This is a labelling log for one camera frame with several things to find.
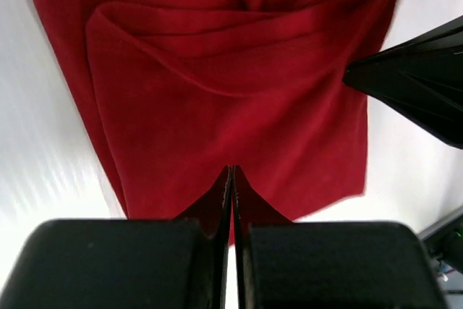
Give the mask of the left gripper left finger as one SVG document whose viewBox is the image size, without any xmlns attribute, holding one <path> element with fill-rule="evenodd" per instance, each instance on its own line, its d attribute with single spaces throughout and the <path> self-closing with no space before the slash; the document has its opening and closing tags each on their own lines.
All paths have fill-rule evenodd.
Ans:
<svg viewBox="0 0 463 309">
<path fill-rule="evenodd" d="M 28 237 L 8 308 L 222 308 L 232 170 L 171 220 L 55 219 Z"/>
</svg>

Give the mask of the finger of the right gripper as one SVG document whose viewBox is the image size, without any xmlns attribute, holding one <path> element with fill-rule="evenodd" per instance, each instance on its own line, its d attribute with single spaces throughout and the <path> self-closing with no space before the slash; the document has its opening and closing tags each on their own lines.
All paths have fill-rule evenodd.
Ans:
<svg viewBox="0 0 463 309">
<path fill-rule="evenodd" d="M 462 147 L 462 18 L 351 63 L 345 85 Z"/>
</svg>

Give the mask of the red t shirt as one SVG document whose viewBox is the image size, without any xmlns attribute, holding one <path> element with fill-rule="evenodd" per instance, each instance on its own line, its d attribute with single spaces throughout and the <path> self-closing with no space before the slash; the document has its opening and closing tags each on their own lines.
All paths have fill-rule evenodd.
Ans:
<svg viewBox="0 0 463 309">
<path fill-rule="evenodd" d="M 123 212 L 169 219 L 228 165 L 289 219 L 364 190 L 396 0 L 33 0 Z"/>
</svg>

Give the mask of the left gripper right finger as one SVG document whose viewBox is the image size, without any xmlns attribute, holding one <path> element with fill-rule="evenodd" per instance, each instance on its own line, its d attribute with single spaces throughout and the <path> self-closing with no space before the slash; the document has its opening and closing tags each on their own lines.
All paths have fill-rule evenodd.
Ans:
<svg viewBox="0 0 463 309">
<path fill-rule="evenodd" d="M 421 241 L 390 221 L 294 223 L 234 167 L 241 308 L 446 308 Z"/>
</svg>

